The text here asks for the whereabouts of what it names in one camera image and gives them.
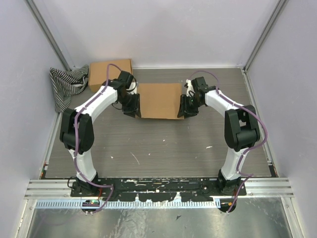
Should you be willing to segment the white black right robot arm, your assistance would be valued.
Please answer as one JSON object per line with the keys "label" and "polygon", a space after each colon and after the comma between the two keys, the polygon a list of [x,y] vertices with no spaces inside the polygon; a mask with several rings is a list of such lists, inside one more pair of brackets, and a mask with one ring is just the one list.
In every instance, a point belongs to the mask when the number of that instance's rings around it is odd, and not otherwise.
{"label": "white black right robot arm", "polygon": [[211,107],[224,117],[224,139],[228,151],[216,187],[222,195],[230,195],[240,186],[240,170],[248,150],[260,139],[255,108],[231,101],[215,86],[208,86],[203,77],[187,79],[185,88],[186,94],[180,97],[179,118],[196,116],[201,106]]}

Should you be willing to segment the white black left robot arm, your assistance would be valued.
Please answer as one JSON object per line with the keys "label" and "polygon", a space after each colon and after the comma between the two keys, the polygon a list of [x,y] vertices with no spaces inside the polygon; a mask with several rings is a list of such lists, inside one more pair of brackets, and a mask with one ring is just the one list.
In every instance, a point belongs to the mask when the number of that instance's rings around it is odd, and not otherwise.
{"label": "white black left robot arm", "polygon": [[99,184],[99,177],[92,161],[91,149],[95,141],[93,124],[109,106],[121,104],[124,115],[140,117],[140,95],[135,77],[122,71],[118,78],[106,80],[95,95],[75,109],[67,108],[62,113],[60,141],[69,151],[76,170],[72,189],[93,197],[102,189],[111,188]]}

